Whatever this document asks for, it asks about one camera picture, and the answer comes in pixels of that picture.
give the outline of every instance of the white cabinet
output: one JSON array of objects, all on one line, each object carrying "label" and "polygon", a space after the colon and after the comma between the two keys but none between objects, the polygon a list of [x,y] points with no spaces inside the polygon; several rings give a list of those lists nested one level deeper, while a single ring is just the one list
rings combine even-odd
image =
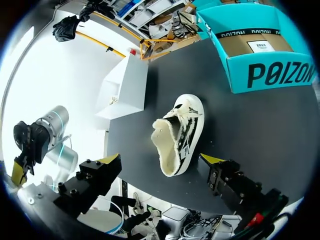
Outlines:
[{"label": "white cabinet", "polygon": [[116,119],[144,110],[148,63],[130,54],[104,78],[96,102],[99,117]]}]

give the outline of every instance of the black glove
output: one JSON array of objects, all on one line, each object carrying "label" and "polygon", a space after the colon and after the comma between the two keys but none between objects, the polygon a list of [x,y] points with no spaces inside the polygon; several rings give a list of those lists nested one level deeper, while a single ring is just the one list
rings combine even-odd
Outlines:
[{"label": "black glove", "polygon": [[53,33],[58,42],[66,42],[76,37],[76,29],[80,20],[76,15],[68,16],[53,25]]}]

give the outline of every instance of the cardboard box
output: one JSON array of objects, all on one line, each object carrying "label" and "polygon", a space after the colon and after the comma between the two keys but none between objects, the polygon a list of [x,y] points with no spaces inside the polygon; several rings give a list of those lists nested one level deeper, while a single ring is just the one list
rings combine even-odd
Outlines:
[{"label": "cardboard box", "polygon": [[233,93],[311,85],[315,79],[306,41],[277,8],[222,4],[196,14],[217,49]]},{"label": "cardboard box", "polygon": [[153,46],[153,51],[155,51],[156,53],[160,53],[163,50],[166,50],[168,48],[170,48],[172,46],[172,42],[169,41],[158,41],[155,43],[155,45]]},{"label": "cardboard box", "polygon": [[185,12],[188,14],[195,14],[196,13],[196,6],[193,5],[192,3],[188,2],[184,8],[181,10],[181,12]]},{"label": "cardboard box", "polygon": [[281,35],[248,34],[227,36],[219,39],[229,57],[262,52],[293,52],[292,48]]},{"label": "cardboard box", "polygon": [[156,25],[160,25],[160,24],[163,24],[165,23],[166,21],[172,19],[172,16],[171,15],[168,15],[168,16],[158,16],[156,17],[153,22],[154,24]]},{"label": "cardboard box", "polygon": [[178,45],[178,48],[181,49],[181,48],[184,48],[184,47],[186,47],[186,46],[188,46],[188,45],[190,45],[190,44],[193,44],[193,43],[195,43],[195,42],[198,42],[198,41],[200,41],[200,40],[201,40],[201,38],[199,37],[198,34],[193,35],[193,36],[189,35],[187,38],[182,38],[182,40],[179,41],[179,42],[177,43],[177,45]]},{"label": "cardboard box", "polygon": [[174,35],[174,32],[172,31],[172,29],[169,31],[168,35],[166,36],[166,38],[168,40],[173,40],[175,39],[175,35]]}]

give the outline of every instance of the black table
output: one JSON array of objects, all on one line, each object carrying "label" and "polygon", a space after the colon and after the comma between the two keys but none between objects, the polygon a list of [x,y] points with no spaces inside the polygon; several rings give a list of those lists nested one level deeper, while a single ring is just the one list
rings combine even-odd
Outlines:
[{"label": "black table", "polygon": [[[187,172],[167,178],[150,137],[152,123],[182,94],[203,103],[205,124]],[[311,86],[233,94],[218,53],[203,40],[149,64],[145,109],[110,123],[108,155],[119,152],[119,177],[157,198],[199,211],[230,214],[197,171],[204,153],[233,159],[263,192],[277,188],[290,203],[309,184],[318,149],[319,111]]]}]

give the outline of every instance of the white sneaker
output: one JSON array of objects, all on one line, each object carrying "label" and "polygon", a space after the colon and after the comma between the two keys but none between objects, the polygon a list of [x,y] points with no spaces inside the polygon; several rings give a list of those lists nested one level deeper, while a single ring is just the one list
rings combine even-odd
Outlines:
[{"label": "white sneaker", "polygon": [[187,170],[204,123],[202,102],[192,94],[179,96],[173,109],[153,123],[151,140],[158,150],[164,175],[177,176]]}]

